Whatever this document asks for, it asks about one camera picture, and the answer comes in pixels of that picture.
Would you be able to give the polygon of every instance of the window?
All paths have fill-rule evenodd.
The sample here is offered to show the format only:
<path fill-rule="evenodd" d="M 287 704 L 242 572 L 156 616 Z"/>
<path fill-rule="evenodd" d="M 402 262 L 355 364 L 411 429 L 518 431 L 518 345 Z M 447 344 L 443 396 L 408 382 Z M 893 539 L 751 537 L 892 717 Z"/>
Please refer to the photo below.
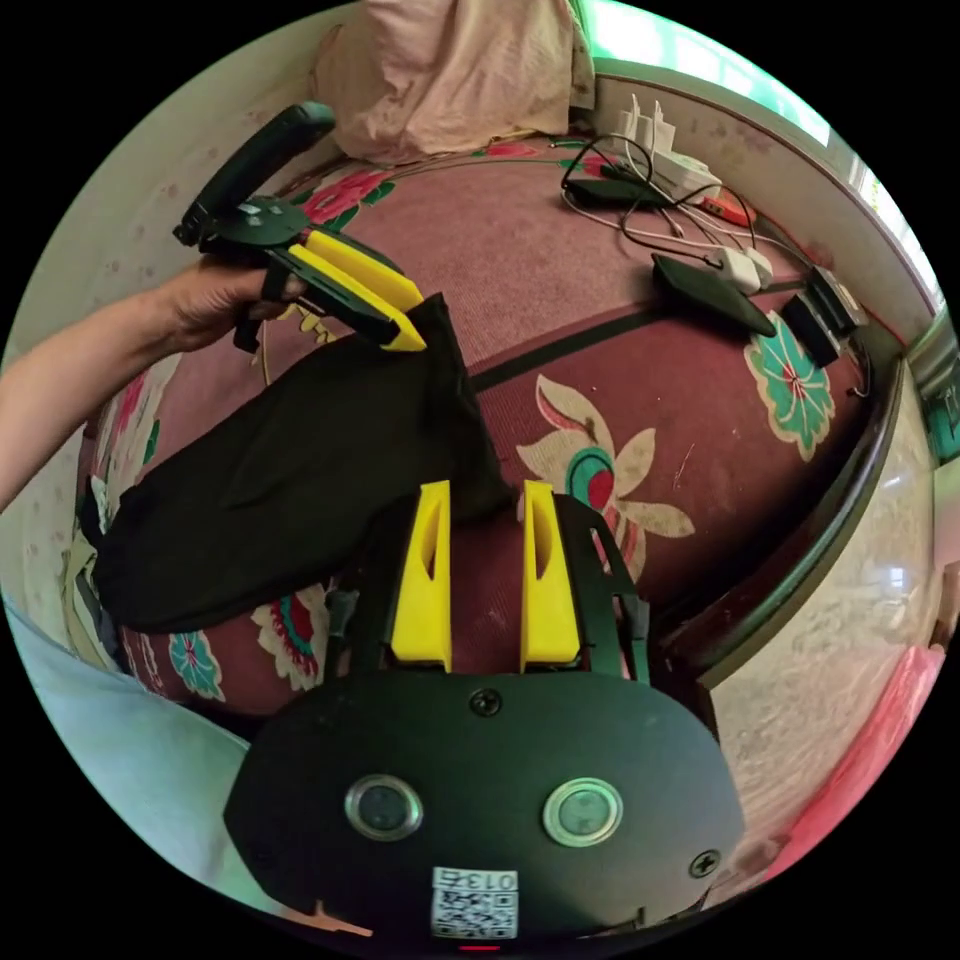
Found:
<path fill-rule="evenodd" d="M 573 0 L 594 58 L 662 67 L 717 84 L 772 111 L 823 148 L 820 159 L 873 208 L 913 263 L 938 306 L 943 294 L 916 235 L 893 198 L 830 125 L 792 90 L 700 33 L 617 0 Z"/>
<path fill-rule="evenodd" d="M 826 147 L 830 125 L 793 91 L 733 50 L 616 0 L 579 0 L 594 57 L 665 67 L 716 83 L 772 110 Z"/>
<path fill-rule="evenodd" d="M 920 275 L 929 293 L 933 296 L 937 308 L 943 307 L 946 301 L 937 283 L 937 276 L 927 259 L 927 255 L 920 247 L 917 235 L 910 229 L 906 217 L 894 203 L 889 191 L 877 179 L 863 161 L 857 161 L 857 170 L 853 175 L 853 186 L 861 197 L 870 205 L 873 212 L 883 221 L 886 228 L 893 234 L 903 252 L 910 259 L 914 269 Z"/>

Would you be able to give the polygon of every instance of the white wall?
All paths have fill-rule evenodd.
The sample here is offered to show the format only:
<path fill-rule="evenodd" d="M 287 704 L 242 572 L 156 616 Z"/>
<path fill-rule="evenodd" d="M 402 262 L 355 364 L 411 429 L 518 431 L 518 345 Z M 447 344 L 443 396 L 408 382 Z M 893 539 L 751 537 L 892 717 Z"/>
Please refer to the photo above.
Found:
<path fill-rule="evenodd" d="M 834 271 L 854 296 L 905 342 L 930 326 L 930 294 L 887 228 L 844 186 L 845 157 L 829 155 L 792 124 L 714 84 L 621 61 L 598 61 L 597 70 L 598 131 L 617 129 L 631 93 L 645 114 L 659 100 L 664 118 L 677 128 L 674 150 L 702 160 L 798 243 L 828 251 Z M 654 72 L 655 83 L 638 79 Z"/>

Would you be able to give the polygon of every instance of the human arm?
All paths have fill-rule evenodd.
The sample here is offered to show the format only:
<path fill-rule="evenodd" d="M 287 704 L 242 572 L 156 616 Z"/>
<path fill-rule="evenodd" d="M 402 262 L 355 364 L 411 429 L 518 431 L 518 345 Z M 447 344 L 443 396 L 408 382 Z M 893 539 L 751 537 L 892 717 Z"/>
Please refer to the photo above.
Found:
<path fill-rule="evenodd" d="M 153 290 L 110 304 L 61 330 L 0 377 L 0 511 L 73 433 L 148 367 L 232 330 L 256 303 L 264 271 L 210 260 Z M 299 292 L 291 282 L 285 292 Z M 267 318 L 282 305 L 258 304 Z"/>

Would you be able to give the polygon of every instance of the qr code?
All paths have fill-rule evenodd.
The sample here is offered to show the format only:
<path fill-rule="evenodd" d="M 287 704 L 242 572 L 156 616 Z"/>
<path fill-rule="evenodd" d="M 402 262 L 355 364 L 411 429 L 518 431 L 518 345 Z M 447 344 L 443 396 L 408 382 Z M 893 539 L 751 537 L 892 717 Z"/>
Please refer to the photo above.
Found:
<path fill-rule="evenodd" d="M 433 935 L 462 940 L 515 939 L 518 900 L 515 871 L 437 868 Z"/>

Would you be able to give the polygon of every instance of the screw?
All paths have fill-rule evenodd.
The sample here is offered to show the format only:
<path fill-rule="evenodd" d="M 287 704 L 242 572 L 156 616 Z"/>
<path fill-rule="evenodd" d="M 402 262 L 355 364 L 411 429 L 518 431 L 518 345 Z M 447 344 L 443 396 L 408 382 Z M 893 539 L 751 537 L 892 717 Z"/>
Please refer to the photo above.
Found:
<path fill-rule="evenodd" d="M 470 698 L 470 709 L 478 717 L 492 717 L 502 706 L 503 698 L 496 690 L 478 690 Z"/>
<path fill-rule="evenodd" d="M 693 858 L 693 862 L 690 864 L 690 876 L 694 880 L 702 880 L 704 877 L 709 877 L 719 865 L 720 851 L 705 850 Z"/>

